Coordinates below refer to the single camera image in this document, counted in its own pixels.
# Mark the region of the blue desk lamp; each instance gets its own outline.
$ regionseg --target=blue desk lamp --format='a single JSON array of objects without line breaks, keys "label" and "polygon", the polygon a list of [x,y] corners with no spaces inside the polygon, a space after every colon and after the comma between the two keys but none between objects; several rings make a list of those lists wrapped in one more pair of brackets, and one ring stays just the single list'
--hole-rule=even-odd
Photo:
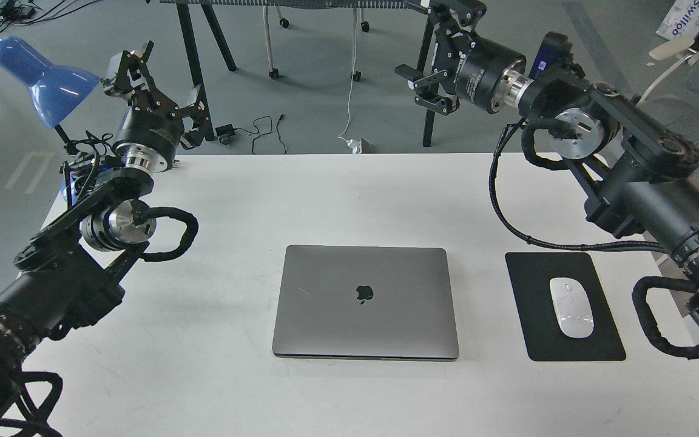
[{"label": "blue desk lamp", "polygon": [[29,88],[36,115],[66,144],[69,137],[59,123],[93,91],[99,77],[75,67],[54,66],[17,36],[0,39],[0,67]]}]

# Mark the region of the computer mouse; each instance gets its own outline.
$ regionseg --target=computer mouse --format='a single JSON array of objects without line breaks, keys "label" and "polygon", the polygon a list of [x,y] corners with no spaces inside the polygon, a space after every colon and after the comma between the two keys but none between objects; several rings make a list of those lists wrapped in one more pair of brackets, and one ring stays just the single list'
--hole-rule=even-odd
[{"label": "computer mouse", "polygon": [[552,277],[549,290],[552,291],[555,316],[563,334],[571,338],[590,337],[595,322],[584,287],[571,277]]}]

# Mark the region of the cardboard box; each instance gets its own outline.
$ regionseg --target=cardboard box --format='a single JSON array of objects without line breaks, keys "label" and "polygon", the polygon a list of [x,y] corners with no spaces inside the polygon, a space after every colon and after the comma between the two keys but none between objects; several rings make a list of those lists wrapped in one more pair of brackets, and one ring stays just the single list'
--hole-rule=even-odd
[{"label": "cardboard box", "polygon": [[679,36],[697,37],[699,34],[699,0],[676,0],[668,15],[657,29],[657,34],[666,39]]}]

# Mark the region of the apple logo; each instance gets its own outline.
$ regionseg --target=apple logo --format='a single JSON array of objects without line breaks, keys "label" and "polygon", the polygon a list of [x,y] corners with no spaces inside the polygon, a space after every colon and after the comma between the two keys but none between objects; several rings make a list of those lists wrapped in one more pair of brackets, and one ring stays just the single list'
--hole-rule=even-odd
[{"label": "apple logo", "polygon": [[361,305],[363,305],[363,303],[367,300],[374,298],[374,290],[372,290],[371,286],[369,285],[358,285],[356,290],[357,299],[360,301]]}]

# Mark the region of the laptop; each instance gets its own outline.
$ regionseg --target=laptop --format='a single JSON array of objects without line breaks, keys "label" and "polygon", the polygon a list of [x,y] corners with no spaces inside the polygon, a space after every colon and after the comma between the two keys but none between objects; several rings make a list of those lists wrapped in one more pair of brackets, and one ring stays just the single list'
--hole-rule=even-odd
[{"label": "laptop", "polygon": [[457,359],[447,253],[288,246],[272,351],[280,357]]}]

